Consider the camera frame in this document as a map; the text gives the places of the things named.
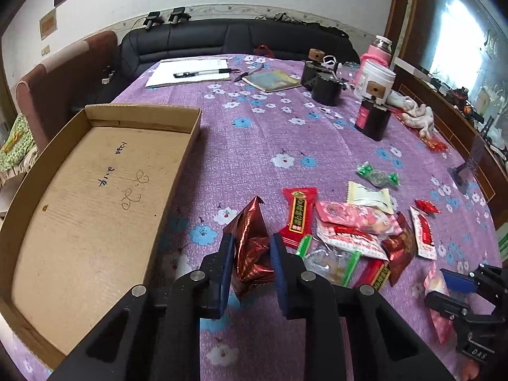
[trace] green wrapped candy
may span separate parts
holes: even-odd
[[[399,186],[399,176],[396,173],[387,175],[384,171],[374,169],[369,162],[358,166],[356,172],[376,187]]]

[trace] white plastic bucket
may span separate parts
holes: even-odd
[[[395,81],[395,73],[387,67],[380,65],[372,60],[367,60],[360,71],[360,78],[356,84],[354,95],[357,99],[361,100],[363,97],[371,97],[371,94],[367,92],[369,82],[375,82],[383,87],[384,96],[379,97],[376,100],[378,104],[384,104],[390,91],[392,90],[393,82]]]

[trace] purple tablecloth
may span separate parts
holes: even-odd
[[[229,57],[228,63],[245,70],[265,63],[268,70],[280,69],[298,78],[303,68],[301,62],[245,55]],[[155,285],[199,267],[206,254],[217,250],[222,228],[255,195],[265,202],[263,217],[274,233],[284,226],[288,211],[281,188],[314,186],[320,198],[343,202],[348,181],[370,186],[355,173],[365,161],[400,175],[401,186],[391,194],[410,224],[408,208],[415,198],[430,199],[442,211],[430,219],[438,268],[467,273],[479,262],[501,264],[490,212],[477,183],[473,180],[467,195],[462,195],[446,171],[464,161],[452,148],[446,153],[427,150],[394,117],[381,142],[365,137],[352,123],[359,102],[349,91],[342,93],[339,106],[325,108],[303,87],[266,94],[227,81],[146,89],[156,67],[114,103],[198,106],[203,116],[201,135],[159,244]],[[415,257],[399,282],[394,287],[387,284],[381,293],[456,375],[463,357],[454,351],[454,336],[440,345],[423,305],[422,284],[431,266],[432,261]],[[492,306],[477,296],[469,302],[476,313],[491,312]],[[258,287],[242,303],[232,293],[221,320],[201,320],[201,378],[300,380],[304,329],[304,322],[282,317],[273,285]],[[12,352],[16,364],[25,375],[29,365],[28,379],[44,380],[42,365],[17,345]]]

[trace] handwriting on cardboard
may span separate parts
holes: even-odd
[[[108,176],[111,175],[111,172],[114,171],[113,168],[108,168],[108,173],[106,173],[102,179],[97,179],[98,180],[98,185],[99,186],[106,186],[108,184],[108,182],[106,182],[106,180],[108,180]]]
[[[121,144],[121,145],[120,145],[120,146],[116,149],[115,154],[116,154],[116,155],[119,155],[119,154],[122,152],[122,150],[124,149],[124,147],[125,147],[126,145],[127,145],[127,143],[122,142],[122,144]]]
[[[134,186],[137,187],[140,184],[145,184],[150,181],[148,175],[144,173],[142,170],[138,170],[136,172],[136,179],[133,181]],[[122,198],[122,208],[124,210],[129,210],[132,203],[137,203],[141,200],[141,193],[133,192],[132,188],[127,188],[124,190],[124,197]]]

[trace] black container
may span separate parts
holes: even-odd
[[[376,104],[375,100],[363,99],[355,128],[365,136],[379,142],[384,136],[391,115],[391,111],[381,104]]]
[[[300,80],[302,86],[308,91],[312,91],[314,82],[316,81],[316,74],[319,72],[331,73],[332,71],[324,66],[321,66],[321,63],[318,63],[317,61],[306,61],[305,66],[303,67],[302,78]]]
[[[318,73],[312,88],[312,98],[325,106],[336,106],[342,90],[345,89],[344,81],[337,80],[329,73]]]

